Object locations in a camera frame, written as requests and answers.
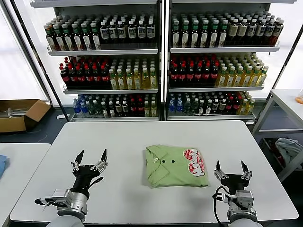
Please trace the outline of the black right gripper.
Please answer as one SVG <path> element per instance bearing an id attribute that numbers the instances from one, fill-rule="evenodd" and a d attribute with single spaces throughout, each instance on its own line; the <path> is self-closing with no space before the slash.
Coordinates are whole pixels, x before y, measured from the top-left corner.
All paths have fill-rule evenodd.
<path id="1" fill-rule="evenodd" d="M 222 181 L 222 185 L 228 187 L 230 192 L 237 190 L 244 190 L 249 185 L 249 180 L 252 177 L 252 171 L 250 171 L 247 165 L 242 161 L 241 166 L 243 169 L 243 175 L 237 174 L 225 174 L 221 170 L 220 162 L 217 160 L 214 175 L 218 180 Z"/>

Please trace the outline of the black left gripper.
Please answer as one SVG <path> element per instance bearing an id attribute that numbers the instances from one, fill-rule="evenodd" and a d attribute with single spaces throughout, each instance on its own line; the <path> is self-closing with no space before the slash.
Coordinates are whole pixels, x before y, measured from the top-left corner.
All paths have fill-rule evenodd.
<path id="1" fill-rule="evenodd" d="M 101 159 L 94 166 L 80 166 L 83 159 L 84 150 L 82 150 L 71 162 L 73 166 L 73 175 L 76 180 L 73 184 L 72 191 L 88 191 L 91 181 L 100 176 L 99 170 L 104 170 L 108 166 L 107 162 L 107 149 L 104 150 Z"/>

